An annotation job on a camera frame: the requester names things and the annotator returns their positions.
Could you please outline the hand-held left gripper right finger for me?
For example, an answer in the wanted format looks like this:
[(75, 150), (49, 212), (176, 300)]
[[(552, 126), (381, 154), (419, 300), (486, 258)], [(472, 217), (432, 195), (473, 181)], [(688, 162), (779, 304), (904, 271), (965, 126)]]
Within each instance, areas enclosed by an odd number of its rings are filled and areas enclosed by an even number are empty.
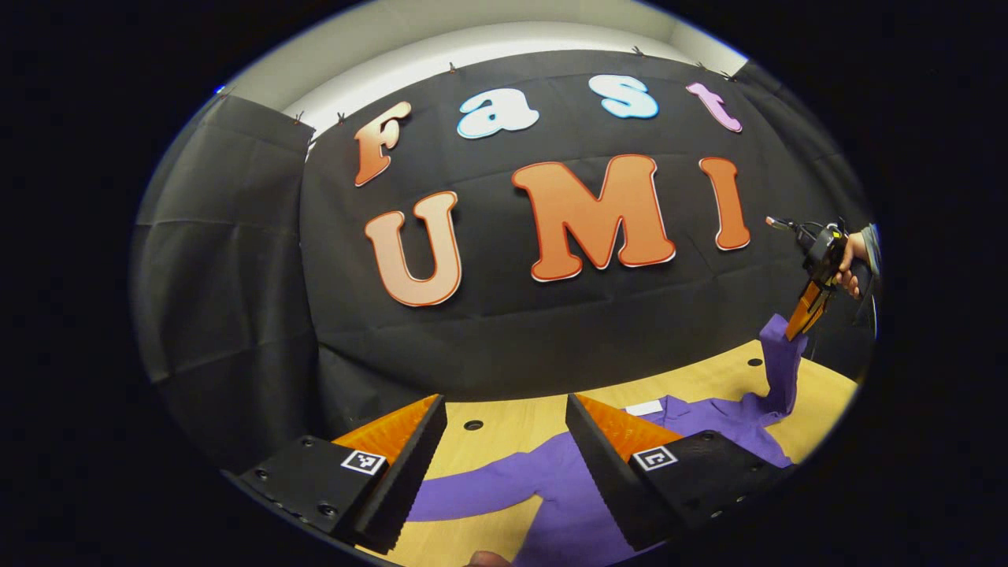
[(565, 423), (595, 487), (636, 551), (737, 516), (795, 473), (714, 430), (681, 435), (580, 394)]

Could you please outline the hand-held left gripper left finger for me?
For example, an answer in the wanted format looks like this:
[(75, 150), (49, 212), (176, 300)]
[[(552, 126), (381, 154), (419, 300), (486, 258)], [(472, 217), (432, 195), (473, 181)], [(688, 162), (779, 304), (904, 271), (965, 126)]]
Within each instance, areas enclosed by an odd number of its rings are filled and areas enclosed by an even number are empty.
[(268, 509), (350, 547), (397, 545), (447, 427), (429, 395), (335, 440), (303, 435), (236, 477)]

